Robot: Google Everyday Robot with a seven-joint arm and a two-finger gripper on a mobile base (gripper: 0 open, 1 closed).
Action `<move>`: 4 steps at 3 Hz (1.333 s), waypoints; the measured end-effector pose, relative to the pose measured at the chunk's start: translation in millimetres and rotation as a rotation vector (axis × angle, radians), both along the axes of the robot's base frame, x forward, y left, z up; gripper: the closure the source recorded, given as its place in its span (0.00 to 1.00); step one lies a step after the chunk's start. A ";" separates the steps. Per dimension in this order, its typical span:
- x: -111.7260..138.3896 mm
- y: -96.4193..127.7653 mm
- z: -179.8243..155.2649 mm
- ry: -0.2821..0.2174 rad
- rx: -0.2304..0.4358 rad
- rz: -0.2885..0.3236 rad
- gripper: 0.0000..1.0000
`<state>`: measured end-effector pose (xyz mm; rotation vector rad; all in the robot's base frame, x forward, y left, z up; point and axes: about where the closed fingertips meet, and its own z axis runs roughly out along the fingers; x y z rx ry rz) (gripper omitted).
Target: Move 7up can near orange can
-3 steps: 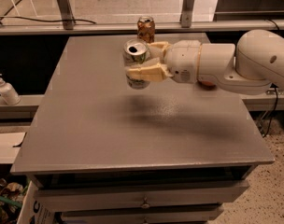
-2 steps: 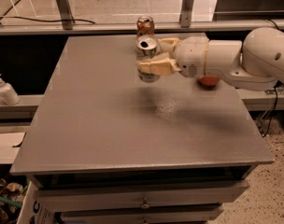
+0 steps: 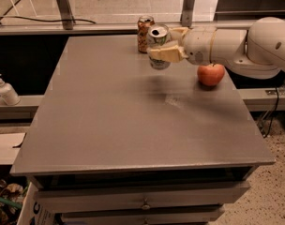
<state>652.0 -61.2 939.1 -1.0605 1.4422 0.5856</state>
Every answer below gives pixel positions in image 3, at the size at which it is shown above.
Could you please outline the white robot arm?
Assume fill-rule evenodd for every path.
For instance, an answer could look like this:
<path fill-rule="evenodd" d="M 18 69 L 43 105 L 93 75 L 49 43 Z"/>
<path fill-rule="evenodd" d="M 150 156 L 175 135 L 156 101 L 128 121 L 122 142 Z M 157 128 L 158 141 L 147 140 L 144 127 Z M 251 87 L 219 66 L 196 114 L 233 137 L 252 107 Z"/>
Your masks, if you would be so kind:
<path fill-rule="evenodd" d="M 248 29 L 199 26 L 170 31 L 171 39 L 148 46 L 156 60 L 193 65 L 221 64 L 230 71 L 253 79 L 270 79 L 285 72 L 285 21 L 267 17 Z"/>

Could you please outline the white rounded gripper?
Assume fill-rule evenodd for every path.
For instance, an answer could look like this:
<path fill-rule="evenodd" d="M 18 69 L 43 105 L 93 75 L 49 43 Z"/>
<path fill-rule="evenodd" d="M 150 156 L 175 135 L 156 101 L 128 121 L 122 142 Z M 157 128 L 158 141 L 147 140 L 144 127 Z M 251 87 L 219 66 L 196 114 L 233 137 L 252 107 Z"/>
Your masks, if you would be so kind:
<path fill-rule="evenodd" d="M 178 63 L 187 59 L 192 65 L 209 65 L 211 63 L 211 50 L 216 34 L 216 27 L 175 27 L 170 29 L 172 41 L 178 44 L 149 47 L 148 55 L 152 59 L 171 63 Z"/>

